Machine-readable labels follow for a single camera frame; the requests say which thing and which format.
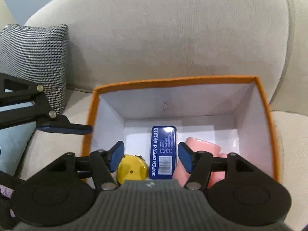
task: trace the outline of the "cardboard box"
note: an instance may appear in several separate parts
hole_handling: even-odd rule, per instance
[[[236,152],[279,180],[275,129],[264,89],[254,76],[205,76],[123,82],[95,88],[83,155],[109,150],[150,157],[151,129],[173,125],[177,142],[195,137]]]

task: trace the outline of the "pink cylinder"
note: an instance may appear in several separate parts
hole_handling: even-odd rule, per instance
[[[188,137],[185,141],[185,143],[191,148],[192,151],[207,151],[213,154],[213,156],[217,157],[219,156],[220,147],[216,144],[213,144],[211,142],[207,142],[204,140],[200,140],[193,137]],[[183,164],[181,161],[178,162],[174,173],[173,173],[173,179],[178,180],[179,184],[183,187],[188,180],[190,174],[186,172]]]

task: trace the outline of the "couch armrest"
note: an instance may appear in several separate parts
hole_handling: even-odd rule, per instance
[[[5,1],[0,0],[0,30],[2,30],[9,23],[15,23],[15,20],[9,11],[9,8],[5,4]]]
[[[272,110],[308,115],[308,0],[288,0],[290,30],[284,72]]]
[[[67,90],[67,106],[63,114],[72,123],[86,124],[90,99],[90,93]],[[21,179],[28,179],[66,152],[74,152],[76,156],[80,156],[82,137],[83,135],[35,131],[21,165]]]
[[[281,183],[292,198],[285,220],[293,230],[308,223],[308,116],[273,112],[280,140]]]

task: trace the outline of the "light blue cushion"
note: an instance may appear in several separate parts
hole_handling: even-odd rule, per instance
[[[31,102],[25,102],[21,104],[0,107],[0,111],[29,107],[32,105],[33,104]],[[27,143],[30,140],[35,128],[36,128],[36,123],[31,122],[0,130],[1,171],[10,174],[12,176],[15,174],[21,156],[23,155],[23,152],[27,147]]]

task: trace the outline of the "patterned cushion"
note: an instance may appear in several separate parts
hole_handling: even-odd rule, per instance
[[[0,32],[0,72],[40,83],[59,114],[66,105],[67,25],[8,24]]]

